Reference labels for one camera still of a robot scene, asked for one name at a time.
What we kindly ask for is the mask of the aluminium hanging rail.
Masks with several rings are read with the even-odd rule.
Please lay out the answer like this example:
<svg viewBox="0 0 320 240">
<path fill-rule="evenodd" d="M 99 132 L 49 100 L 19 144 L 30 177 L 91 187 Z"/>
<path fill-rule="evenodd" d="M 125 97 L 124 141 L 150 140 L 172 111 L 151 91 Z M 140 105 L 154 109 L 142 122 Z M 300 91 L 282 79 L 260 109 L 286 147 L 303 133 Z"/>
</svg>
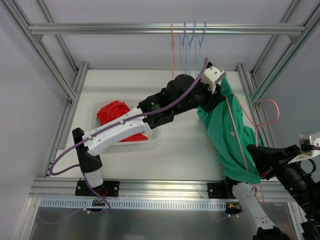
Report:
<svg viewBox="0 0 320 240">
<path fill-rule="evenodd" d="M 214 23 L 32 23 L 33 35 L 268 35 L 300 36 L 299 24 L 214 24 Z"/>
</svg>

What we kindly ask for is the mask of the grey tank top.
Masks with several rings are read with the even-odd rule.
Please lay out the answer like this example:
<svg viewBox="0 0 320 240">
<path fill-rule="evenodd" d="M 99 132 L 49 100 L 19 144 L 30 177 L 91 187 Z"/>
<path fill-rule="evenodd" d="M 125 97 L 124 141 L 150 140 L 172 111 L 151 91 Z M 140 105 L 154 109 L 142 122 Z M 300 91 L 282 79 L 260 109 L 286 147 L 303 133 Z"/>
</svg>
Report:
<svg viewBox="0 0 320 240">
<path fill-rule="evenodd" d="M 96 120 L 95 120 L 95 125 L 96 125 L 97 127 L 101 126 L 101 123 L 100 123 L 100 121 L 99 121 L 98 118 L 96 118 Z"/>
</svg>

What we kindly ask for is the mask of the light blue hanger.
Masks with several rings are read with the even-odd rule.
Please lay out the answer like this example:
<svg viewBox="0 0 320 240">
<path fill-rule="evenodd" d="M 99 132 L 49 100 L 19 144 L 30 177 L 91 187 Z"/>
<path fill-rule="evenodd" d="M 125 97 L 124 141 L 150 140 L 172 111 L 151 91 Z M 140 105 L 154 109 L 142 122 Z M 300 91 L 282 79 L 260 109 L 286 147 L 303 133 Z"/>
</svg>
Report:
<svg viewBox="0 0 320 240">
<path fill-rule="evenodd" d="M 186 24 L 186 22 L 184 22 L 183 23 L 183 34 L 178 35 L 179 58 L 180 58 L 180 65 L 181 65 L 182 74 L 185 73 L 184 51 L 185 51 L 186 32 L 187 32 L 187 24 Z"/>
<path fill-rule="evenodd" d="M 201 35 L 196 35 L 195 43 L 195 74 L 198 76 L 200 72 L 200 60 L 201 60 L 201 51 L 203 46 L 203 41 L 207 32 L 207 22 L 204 23 L 204 29 Z"/>
<path fill-rule="evenodd" d="M 196 27 L 197 27 L 196 22 L 194 22 L 192 35 L 190 37 L 187 37 L 187 40 L 188 40 L 188 73 L 189 73 L 189 75 L 191 74 L 191 47 L 192 47 L 193 39 L 195 37 Z"/>
</svg>

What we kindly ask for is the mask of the aluminium frame left post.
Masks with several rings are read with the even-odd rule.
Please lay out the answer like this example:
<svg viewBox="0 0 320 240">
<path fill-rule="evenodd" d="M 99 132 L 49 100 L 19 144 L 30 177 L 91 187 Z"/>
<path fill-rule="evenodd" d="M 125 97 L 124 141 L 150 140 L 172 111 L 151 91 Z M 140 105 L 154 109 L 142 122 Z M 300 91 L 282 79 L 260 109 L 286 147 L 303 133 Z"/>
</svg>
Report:
<svg viewBox="0 0 320 240">
<path fill-rule="evenodd" d="M 74 82 L 69 83 L 66 78 L 63 76 L 59 66 L 51 55 L 50 51 L 47 49 L 46 45 L 43 43 L 43 35 L 42 34 L 32 34 L 32 31 L 29 29 L 32 25 L 23 11 L 20 4 L 15 0 L 2 0 L 0 2 L 0 6 L 10 17 L 16 28 L 20 31 L 22 36 L 25 38 L 26 42 L 35 52 L 37 57 L 42 61 L 42 63 L 46 66 L 48 71 L 57 81 L 59 86 L 62 88 L 64 93 L 66 94 L 66 106 L 68 108 L 75 108 L 78 104 L 81 93 L 83 90 L 83 85 L 86 80 L 86 76 L 89 70 L 89 63 L 84 61 L 81 63 L 81 66 L 77 66 L 75 61 L 69 52 L 65 42 L 62 37 L 58 34 L 54 37 L 57 40 L 58 45 L 60 46 L 62 52 L 70 64 L 73 73 L 74 73 Z"/>
</svg>

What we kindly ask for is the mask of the aluminium frame post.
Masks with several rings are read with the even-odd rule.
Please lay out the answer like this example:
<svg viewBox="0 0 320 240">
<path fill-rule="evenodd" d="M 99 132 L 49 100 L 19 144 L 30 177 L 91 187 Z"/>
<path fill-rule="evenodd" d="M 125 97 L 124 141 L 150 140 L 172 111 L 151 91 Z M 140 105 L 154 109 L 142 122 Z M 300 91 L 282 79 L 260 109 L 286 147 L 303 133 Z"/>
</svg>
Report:
<svg viewBox="0 0 320 240">
<path fill-rule="evenodd" d="M 239 63 L 236 70 L 250 105 L 261 103 L 264 95 L 280 78 L 307 40 L 320 26 L 318 0 L 292 0 L 280 19 L 281 24 L 301 24 L 298 35 L 273 35 L 267 41 L 253 67 Z"/>
<path fill-rule="evenodd" d="M 51 55 L 50 51 L 47 49 L 46 45 L 43 43 L 43 35 L 42 34 L 32 34 L 32 31 L 29 29 L 32 25 L 23 11 L 20 4 L 15 0 L 2 0 L 0 2 L 0 6 L 10 17 L 16 28 L 20 31 L 22 36 L 25 38 L 26 42 L 35 52 L 37 57 L 42 61 L 42 63 L 46 66 L 48 71 L 57 81 L 59 86 L 62 88 L 64 93 L 66 94 L 66 106 L 68 108 L 75 108 L 78 104 L 81 93 L 83 90 L 83 85 L 86 80 L 86 76 L 89 70 L 89 63 L 84 61 L 81 63 L 81 66 L 77 66 L 75 61 L 69 52 L 65 42 L 62 37 L 58 34 L 54 37 L 57 40 L 58 45 L 60 46 L 62 52 L 70 64 L 73 73 L 74 73 L 74 82 L 69 83 L 66 78 L 63 76 L 59 66 Z"/>
</svg>

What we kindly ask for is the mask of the white plastic basket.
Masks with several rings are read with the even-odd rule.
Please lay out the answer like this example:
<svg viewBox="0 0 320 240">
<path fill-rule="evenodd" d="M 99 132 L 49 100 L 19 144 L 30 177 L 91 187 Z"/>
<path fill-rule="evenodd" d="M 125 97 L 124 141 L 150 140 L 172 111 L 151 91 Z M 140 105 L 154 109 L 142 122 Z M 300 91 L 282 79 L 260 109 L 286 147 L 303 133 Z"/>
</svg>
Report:
<svg viewBox="0 0 320 240">
<path fill-rule="evenodd" d="M 99 128 L 96 126 L 96 118 L 97 118 L 97 112 L 104 107 L 105 105 L 113 102 L 113 101 L 119 101 L 119 102 L 125 102 L 126 105 L 131 109 L 135 108 L 139 102 L 141 102 L 141 99 L 120 99 L 120 98 L 112 98 L 112 99 L 105 99 L 96 101 L 91 106 L 91 120 L 89 121 L 89 128 L 90 129 L 96 129 Z M 148 137 L 148 140 L 146 141 L 134 141 L 134 142 L 117 142 L 114 145 L 110 146 L 109 148 L 105 149 L 102 154 L 106 153 L 121 153 L 121 152 L 132 152 L 132 151 L 142 151 L 145 150 L 145 147 L 142 147 L 142 145 L 146 144 L 154 144 L 160 139 L 160 129 L 152 129 L 145 132 L 142 132 L 145 136 Z"/>
</svg>

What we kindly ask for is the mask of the aluminium front rail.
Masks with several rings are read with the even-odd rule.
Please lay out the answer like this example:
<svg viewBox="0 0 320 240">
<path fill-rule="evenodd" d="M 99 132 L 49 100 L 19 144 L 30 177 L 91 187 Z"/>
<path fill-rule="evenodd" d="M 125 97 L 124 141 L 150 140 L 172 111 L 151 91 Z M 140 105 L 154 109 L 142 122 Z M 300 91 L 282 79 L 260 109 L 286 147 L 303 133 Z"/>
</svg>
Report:
<svg viewBox="0 0 320 240">
<path fill-rule="evenodd" d="M 46 177 L 33 180 L 29 197 L 74 198 L 79 178 Z M 119 179 L 118 195 L 133 200 L 207 200 L 214 192 L 209 181 Z M 277 181 L 262 181 L 265 202 L 293 202 Z"/>
</svg>

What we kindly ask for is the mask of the aluminium frame right post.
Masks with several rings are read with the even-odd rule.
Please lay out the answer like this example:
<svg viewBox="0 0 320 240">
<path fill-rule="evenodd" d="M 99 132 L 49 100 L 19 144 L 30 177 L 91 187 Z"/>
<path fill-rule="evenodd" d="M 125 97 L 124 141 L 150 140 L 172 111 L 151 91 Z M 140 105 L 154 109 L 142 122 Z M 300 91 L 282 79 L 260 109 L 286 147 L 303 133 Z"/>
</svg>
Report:
<svg viewBox="0 0 320 240">
<path fill-rule="evenodd" d="M 236 70 L 250 105 L 261 103 L 264 95 L 280 78 L 307 40 L 320 26 L 318 0 L 292 0 L 280 19 L 281 24 L 301 24 L 298 35 L 273 35 L 267 41 L 253 67 L 239 63 Z"/>
</svg>

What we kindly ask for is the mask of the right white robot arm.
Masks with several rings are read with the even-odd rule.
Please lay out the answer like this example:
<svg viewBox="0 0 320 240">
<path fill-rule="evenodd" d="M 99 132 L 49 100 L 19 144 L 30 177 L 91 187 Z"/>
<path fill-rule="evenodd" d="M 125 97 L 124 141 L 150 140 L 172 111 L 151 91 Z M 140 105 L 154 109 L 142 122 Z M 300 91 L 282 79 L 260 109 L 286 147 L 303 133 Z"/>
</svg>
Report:
<svg viewBox="0 0 320 240">
<path fill-rule="evenodd" d="M 307 173 L 301 164 L 294 162 L 302 154 L 297 145 L 285 148 L 271 148 L 249 144 L 246 149 L 251 155 L 258 175 L 263 180 L 277 178 L 284 189 L 304 211 L 306 221 L 302 227 L 305 240 L 320 238 L 320 183 L 315 182 L 311 173 Z M 236 198 L 240 208 L 247 214 L 250 227 L 255 232 L 254 240 L 288 240 L 289 236 L 282 232 L 268 217 L 261 207 L 266 199 L 258 197 L 257 188 L 246 182 L 227 180 L 223 193 L 228 198 Z"/>
</svg>

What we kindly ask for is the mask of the red tank top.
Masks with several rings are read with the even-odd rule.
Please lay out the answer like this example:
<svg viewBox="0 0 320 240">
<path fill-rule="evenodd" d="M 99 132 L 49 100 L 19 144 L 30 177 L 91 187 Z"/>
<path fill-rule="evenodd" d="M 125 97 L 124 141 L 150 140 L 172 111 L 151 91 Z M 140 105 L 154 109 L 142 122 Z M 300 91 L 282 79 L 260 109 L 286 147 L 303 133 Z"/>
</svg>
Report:
<svg viewBox="0 0 320 240">
<path fill-rule="evenodd" d="M 102 107 L 97 112 L 96 118 L 99 122 L 99 125 L 101 126 L 127 114 L 130 110 L 131 109 L 127 106 L 125 102 L 115 100 Z M 140 142 L 147 140 L 148 137 L 144 133 L 137 133 L 121 140 L 121 142 Z"/>
</svg>

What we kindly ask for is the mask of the pink hanger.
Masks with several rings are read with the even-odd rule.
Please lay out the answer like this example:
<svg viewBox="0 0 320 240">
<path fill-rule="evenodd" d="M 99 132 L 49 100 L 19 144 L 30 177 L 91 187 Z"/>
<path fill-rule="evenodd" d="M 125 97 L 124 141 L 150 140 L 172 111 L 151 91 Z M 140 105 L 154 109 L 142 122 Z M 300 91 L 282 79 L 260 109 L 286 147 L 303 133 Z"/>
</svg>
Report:
<svg viewBox="0 0 320 240">
<path fill-rule="evenodd" d="M 277 105 L 277 103 L 275 101 L 273 101 L 271 99 L 262 100 L 262 102 L 270 102 L 275 106 L 276 118 L 274 120 L 263 122 L 261 124 L 255 124 L 252 121 L 252 119 L 250 118 L 250 116 L 247 114 L 247 112 L 245 111 L 245 109 L 244 109 L 243 105 L 241 104 L 239 98 L 234 93 L 232 94 L 232 98 L 234 100 L 236 100 L 237 104 L 241 107 L 241 109 L 242 109 L 242 114 L 241 115 L 245 114 L 246 118 L 249 120 L 249 122 L 254 127 L 254 130 L 253 130 L 253 129 L 245 126 L 244 123 L 243 123 L 243 120 L 241 120 L 240 122 L 242 123 L 242 125 L 244 127 L 244 130 L 245 130 L 245 132 L 248 132 L 248 135 L 250 136 L 250 138 L 246 139 L 246 138 L 243 138 L 242 134 L 238 134 L 237 124 L 239 123 L 239 121 L 235 121 L 234 120 L 234 115 L 233 115 L 233 112 L 232 112 L 231 107 L 230 107 L 229 99 L 228 99 L 228 97 L 226 97 L 225 98 L 226 104 L 227 104 L 227 107 L 228 107 L 228 111 L 229 111 L 229 114 L 230 114 L 232 125 L 234 127 L 235 136 L 236 136 L 236 139 L 237 139 L 238 144 L 239 144 L 239 148 L 240 148 L 240 152 L 241 152 L 241 155 L 242 155 L 242 158 L 243 158 L 245 169 L 248 172 L 248 174 L 252 174 L 252 175 L 255 174 L 255 178 L 257 179 L 258 178 L 258 171 L 257 171 L 257 169 L 255 167 L 255 164 L 253 163 L 252 157 L 248 158 L 249 155 L 245 153 L 245 151 L 247 151 L 247 150 L 245 150 L 245 148 L 246 148 L 246 146 L 248 144 L 253 144 L 253 143 L 254 143 L 254 145 L 256 147 L 259 146 L 258 129 L 263 127 L 263 126 L 266 126 L 268 124 L 276 122 L 280 117 L 280 109 L 279 109 L 279 107 L 278 107 L 278 105 Z"/>
<path fill-rule="evenodd" d="M 170 24 L 170 36 L 171 36 L 171 77 L 175 78 L 175 36 L 174 36 L 174 24 Z"/>
</svg>

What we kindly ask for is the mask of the green tank top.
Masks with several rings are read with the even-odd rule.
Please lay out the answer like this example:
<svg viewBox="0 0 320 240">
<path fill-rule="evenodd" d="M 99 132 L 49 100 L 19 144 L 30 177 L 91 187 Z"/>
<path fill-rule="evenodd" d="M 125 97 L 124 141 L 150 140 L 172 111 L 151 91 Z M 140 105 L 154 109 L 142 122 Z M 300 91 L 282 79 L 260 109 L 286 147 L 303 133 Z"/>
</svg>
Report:
<svg viewBox="0 0 320 240">
<path fill-rule="evenodd" d="M 218 152 L 219 160 L 224 167 L 224 174 L 238 182 L 259 184 L 261 182 L 259 174 L 258 178 L 255 178 L 255 174 L 249 174 L 246 170 L 226 97 L 228 97 L 234 120 L 239 121 L 236 125 L 238 134 L 242 134 L 243 138 L 250 139 L 249 133 L 245 132 L 240 122 L 243 120 L 244 123 L 244 114 L 242 115 L 243 112 L 237 100 L 233 99 L 233 90 L 228 80 L 224 78 L 220 85 L 222 88 L 221 93 L 225 96 L 225 100 L 209 113 L 199 107 L 197 109 L 199 121 L 204 124 L 206 133 Z"/>
</svg>

